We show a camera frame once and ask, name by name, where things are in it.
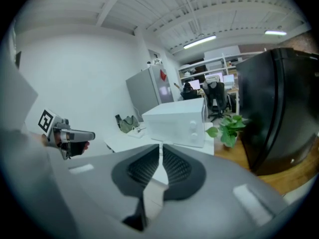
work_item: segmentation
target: white box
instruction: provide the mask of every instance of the white box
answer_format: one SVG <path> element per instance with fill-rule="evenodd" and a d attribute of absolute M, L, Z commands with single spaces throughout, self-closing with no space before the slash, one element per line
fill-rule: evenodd
<path fill-rule="evenodd" d="M 161 104 L 142 115 L 149 136 L 193 147 L 204 147 L 204 98 Z"/>

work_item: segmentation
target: brick wall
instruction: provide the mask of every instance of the brick wall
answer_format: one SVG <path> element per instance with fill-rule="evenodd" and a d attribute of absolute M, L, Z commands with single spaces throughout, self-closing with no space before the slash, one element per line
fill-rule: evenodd
<path fill-rule="evenodd" d="M 317 42 L 312 34 L 312 31 L 308 31 L 297 35 L 287 41 L 284 41 L 279 44 L 247 44 L 239 45 L 239 50 L 241 53 L 244 52 L 256 52 L 264 51 L 264 48 L 267 50 L 274 48 L 294 48 L 295 50 L 300 50 L 309 53 L 319 54 L 319 47 Z"/>

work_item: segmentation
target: fluorescent light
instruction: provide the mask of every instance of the fluorescent light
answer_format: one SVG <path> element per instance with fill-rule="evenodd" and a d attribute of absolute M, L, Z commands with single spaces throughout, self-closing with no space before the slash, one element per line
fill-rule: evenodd
<path fill-rule="evenodd" d="M 185 45 L 185 46 L 184 46 L 184 49 L 188 49 L 188 48 L 193 47 L 193 46 L 195 46 L 195 45 L 199 45 L 199 44 L 201 44 L 201 43 L 203 43 L 203 42 L 208 42 L 208 41 L 211 41 L 211 40 L 214 40 L 214 39 L 216 39 L 216 35 L 212 35 L 212 36 L 210 36 L 210 37 L 207 37 L 207 38 L 204 38 L 204 39 L 195 41 L 195 42 L 193 42 L 193 43 L 190 43 L 190 44 L 188 44 L 188 45 Z"/>
<path fill-rule="evenodd" d="M 286 32 L 277 31 L 277 30 L 266 30 L 265 34 L 275 34 L 275 35 L 286 35 Z"/>

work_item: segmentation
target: white shelving unit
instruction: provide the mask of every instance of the white shelving unit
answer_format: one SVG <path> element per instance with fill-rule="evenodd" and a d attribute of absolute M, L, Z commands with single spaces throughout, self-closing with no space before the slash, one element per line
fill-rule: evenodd
<path fill-rule="evenodd" d="M 190 79 L 190 78 L 193 78 L 196 76 L 205 75 L 205 74 L 209 74 L 209 73 L 213 73 L 213 72 L 217 72 L 217 71 L 222 71 L 222 70 L 225 70 L 226 75 L 228 75 L 229 74 L 228 70 L 236 68 L 236 65 L 227 66 L 226 60 L 229 61 L 229 60 L 234 59 L 234 58 L 243 58 L 243 57 L 249 58 L 249 57 L 253 57 L 253 56 L 260 54 L 260 53 L 261 52 L 247 52 L 247 53 L 240 53 L 240 54 L 236 54 L 236 55 L 227 55 L 227 56 L 224 56 L 224 54 L 222 54 L 221 57 L 216 57 L 216 58 L 200 61 L 200 62 L 192 64 L 192 65 L 184 66 L 184 67 L 178 69 L 178 71 L 177 71 L 178 75 L 179 75 L 179 72 L 183 73 L 183 72 L 188 71 L 192 68 L 203 66 L 203 65 L 206 65 L 206 64 L 209 64 L 212 62 L 220 61 L 220 60 L 223 60 L 224 65 L 225 65 L 225 67 L 216 68 L 216 69 L 208 70 L 208 71 L 197 73 L 197 74 L 192 74 L 189 76 L 180 77 L 180 75 L 179 75 L 180 83 L 182 84 L 182 81 L 186 80 L 186 79 Z"/>

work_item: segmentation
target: chair backrest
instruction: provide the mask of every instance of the chair backrest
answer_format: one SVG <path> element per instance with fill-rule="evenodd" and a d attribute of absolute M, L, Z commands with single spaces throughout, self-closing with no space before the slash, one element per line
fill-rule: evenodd
<path fill-rule="evenodd" d="M 213 103 L 213 100 L 216 99 L 219 108 L 221 110 L 224 110 L 227 107 L 227 95 L 225 94 L 225 85 L 222 82 L 216 82 L 214 83 L 214 85 L 214 88 L 211 84 L 208 85 L 210 101 Z"/>
<path fill-rule="evenodd" d="M 198 98 L 197 90 L 183 91 L 180 93 L 180 95 L 183 97 L 184 100 Z"/>

